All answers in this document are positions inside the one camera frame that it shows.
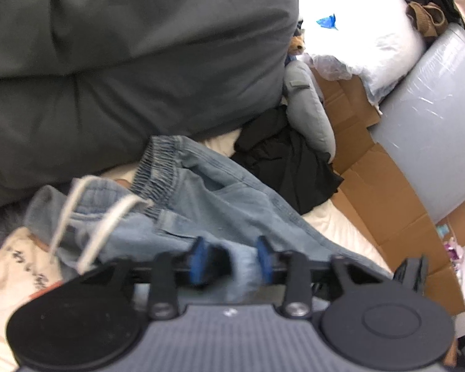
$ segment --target elastic waistband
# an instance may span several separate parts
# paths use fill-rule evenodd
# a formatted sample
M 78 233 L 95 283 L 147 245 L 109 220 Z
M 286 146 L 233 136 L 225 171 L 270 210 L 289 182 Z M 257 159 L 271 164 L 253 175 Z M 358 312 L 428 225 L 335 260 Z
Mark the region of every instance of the elastic waistband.
M 175 190 L 178 147 L 178 136 L 152 136 L 134 176 L 131 191 L 153 201 L 154 205 L 145 210 L 153 219 L 167 206 Z

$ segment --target jeans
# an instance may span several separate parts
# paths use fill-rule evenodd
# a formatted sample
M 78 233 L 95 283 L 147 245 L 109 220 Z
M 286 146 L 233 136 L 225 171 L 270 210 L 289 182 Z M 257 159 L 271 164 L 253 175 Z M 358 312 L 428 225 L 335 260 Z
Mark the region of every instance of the jeans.
M 98 261 L 151 260 L 163 251 L 188 250 L 198 236 L 229 250 L 232 277 L 202 293 L 183 290 L 181 304 L 236 303 L 256 291 L 261 278 L 255 245 L 261 235 L 275 250 L 296 250 L 311 260 L 341 254 L 387 275 L 371 260 L 327 240 L 240 165 L 186 137 L 152 137 L 131 192 L 150 204 L 137 205 L 118 222 Z M 88 184 L 57 251 L 66 276 L 75 275 L 81 251 L 109 207 L 129 193 L 109 179 Z M 65 201 L 65 195 L 45 186 L 30 204 L 26 226 L 50 242 Z

